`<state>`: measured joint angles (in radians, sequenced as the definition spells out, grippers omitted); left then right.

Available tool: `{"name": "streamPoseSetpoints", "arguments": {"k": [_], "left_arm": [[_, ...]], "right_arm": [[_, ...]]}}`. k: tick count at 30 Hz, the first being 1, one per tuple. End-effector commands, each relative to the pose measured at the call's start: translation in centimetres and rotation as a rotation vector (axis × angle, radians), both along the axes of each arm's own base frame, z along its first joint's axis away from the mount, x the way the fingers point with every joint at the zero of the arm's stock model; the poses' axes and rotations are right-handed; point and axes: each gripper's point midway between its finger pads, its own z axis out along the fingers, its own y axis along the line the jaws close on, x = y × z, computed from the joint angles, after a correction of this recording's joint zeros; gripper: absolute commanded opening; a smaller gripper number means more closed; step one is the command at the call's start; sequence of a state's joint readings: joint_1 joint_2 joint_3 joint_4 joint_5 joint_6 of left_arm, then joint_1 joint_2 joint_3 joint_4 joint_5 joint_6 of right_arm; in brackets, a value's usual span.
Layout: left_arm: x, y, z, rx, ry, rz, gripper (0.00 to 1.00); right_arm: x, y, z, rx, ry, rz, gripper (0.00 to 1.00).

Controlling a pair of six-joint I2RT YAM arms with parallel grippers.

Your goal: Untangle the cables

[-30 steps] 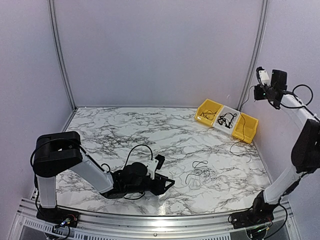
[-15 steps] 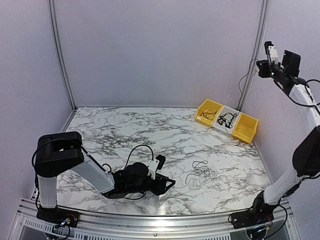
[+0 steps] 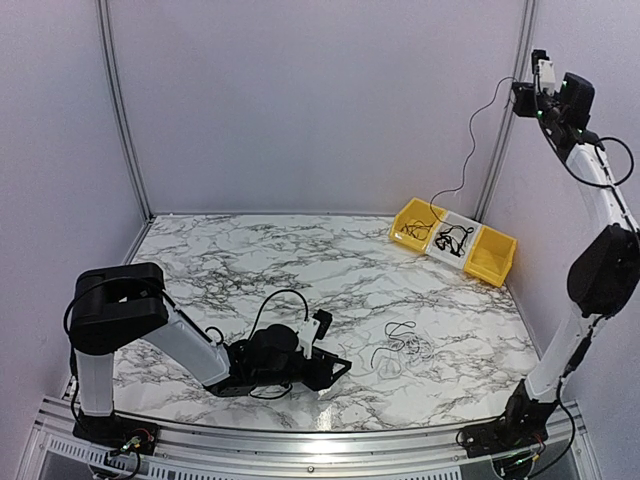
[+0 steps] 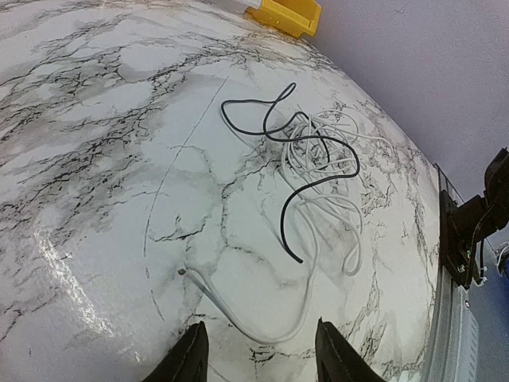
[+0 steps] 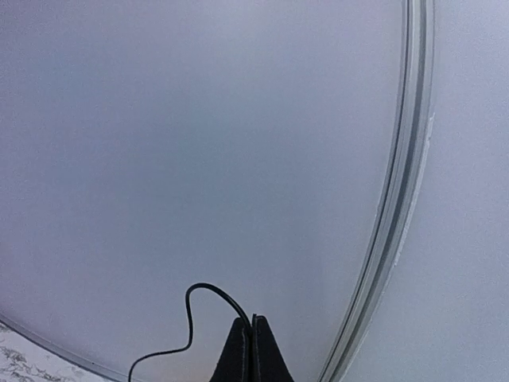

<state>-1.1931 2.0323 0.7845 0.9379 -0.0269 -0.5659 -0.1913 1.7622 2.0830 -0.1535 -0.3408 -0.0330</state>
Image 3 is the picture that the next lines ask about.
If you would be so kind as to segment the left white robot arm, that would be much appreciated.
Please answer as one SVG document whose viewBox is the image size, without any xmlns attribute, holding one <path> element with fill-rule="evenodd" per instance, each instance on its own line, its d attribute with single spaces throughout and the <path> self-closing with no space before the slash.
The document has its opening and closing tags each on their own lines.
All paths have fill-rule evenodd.
<svg viewBox="0 0 640 480">
<path fill-rule="evenodd" d="M 72 411 L 76 430 L 116 445 L 143 428 L 116 414 L 113 394 L 115 354 L 138 340 L 168 355 L 219 398 L 296 384 L 314 392 L 329 389 L 352 367 L 315 344 L 332 321 L 325 310 L 306 311 L 298 330 L 282 324 L 254 327 L 247 338 L 227 343 L 222 337 L 212 339 L 170 297 L 157 264 L 85 271 L 63 316 L 79 392 L 80 404 Z"/>
</svg>

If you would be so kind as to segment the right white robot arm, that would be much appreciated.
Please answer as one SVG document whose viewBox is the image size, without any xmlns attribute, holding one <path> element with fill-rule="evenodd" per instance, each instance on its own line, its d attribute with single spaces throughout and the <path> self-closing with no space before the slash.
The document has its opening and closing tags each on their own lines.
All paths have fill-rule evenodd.
<svg viewBox="0 0 640 480">
<path fill-rule="evenodd" d="M 598 330 L 626 306 L 639 283 L 639 224 L 607 159 L 605 145 L 611 139 L 587 128 L 593 85 L 568 73 L 556 87 L 536 72 L 533 81 L 516 82 L 512 90 L 514 113 L 537 121 L 561 165 L 583 187 L 596 235 L 568 271 L 571 316 L 561 322 L 538 365 L 518 383 L 504 413 L 491 424 L 491 438 L 506 448 L 546 435 L 565 381 L 582 363 Z"/>
</svg>

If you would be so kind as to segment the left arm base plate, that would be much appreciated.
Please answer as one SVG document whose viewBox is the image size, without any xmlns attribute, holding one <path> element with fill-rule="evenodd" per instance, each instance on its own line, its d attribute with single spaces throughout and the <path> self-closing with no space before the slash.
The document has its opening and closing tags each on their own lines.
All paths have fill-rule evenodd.
<svg viewBox="0 0 640 480">
<path fill-rule="evenodd" d="M 73 428 L 76 438 L 118 450 L 134 439 L 139 439 L 136 451 L 141 455 L 152 455 L 155 451 L 160 427 L 158 424 L 117 417 L 114 422 L 99 418 L 97 424 L 81 426 L 78 422 Z"/>
</svg>

